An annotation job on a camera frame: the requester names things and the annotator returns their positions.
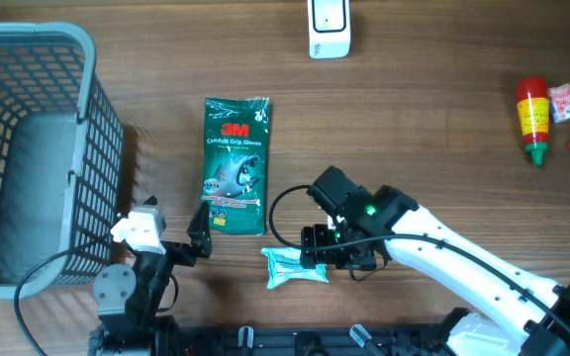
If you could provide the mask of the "white teal wet wipes pack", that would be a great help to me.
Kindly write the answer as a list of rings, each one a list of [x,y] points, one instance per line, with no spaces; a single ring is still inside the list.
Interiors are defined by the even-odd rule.
[[[276,287],[293,279],[327,283],[327,270],[324,264],[311,269],[302,266],[301,250],[293,247],[263,247],[261,254],[267,258],[267,289]]]

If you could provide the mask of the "green 3M gloves packet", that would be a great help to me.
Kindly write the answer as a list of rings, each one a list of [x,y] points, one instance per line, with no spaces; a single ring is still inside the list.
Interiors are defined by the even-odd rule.
[[[265,233],[269,139],[267,97],[205,99],[201,199],[210,206],[211,228]]]

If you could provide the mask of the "red sauce bottle green cap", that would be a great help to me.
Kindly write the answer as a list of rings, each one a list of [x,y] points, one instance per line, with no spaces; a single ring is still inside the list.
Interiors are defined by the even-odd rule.
[[[522,131],[524,150],[531,162],[540,167],[548,150],[549,99],[543,77],[521,80],[517,87],[517,111]]]

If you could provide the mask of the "orange Kleenex tissue pack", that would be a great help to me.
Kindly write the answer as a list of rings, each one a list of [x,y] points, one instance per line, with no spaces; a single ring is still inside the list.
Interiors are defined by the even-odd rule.
[[[560,124],[570,121],[570,84],[549,88],[547,96],[553,122]]]

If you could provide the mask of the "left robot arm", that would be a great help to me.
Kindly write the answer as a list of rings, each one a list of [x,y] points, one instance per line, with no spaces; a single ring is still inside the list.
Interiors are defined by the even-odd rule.
[[[132,266],[112,264],[94,279],[98,317],[111,334],[144,332],[162,312],[160,302],[176,266],[193,267],[212,253],[210,206],[203,202],[187,228],[188,243],[165,241],[165,217],[151,196],[111,229],[112,239],[136,256]]]

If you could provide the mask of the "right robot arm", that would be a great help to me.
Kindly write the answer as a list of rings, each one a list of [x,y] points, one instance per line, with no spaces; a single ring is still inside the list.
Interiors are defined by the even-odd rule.
[[[306,266],[377,252],[461,297],[430,344],[450,355],[570,355],[570,283],[516,267],[464,238],[391,186],[371,193],[329,167],[306,188],[327,214],[306,227]]]

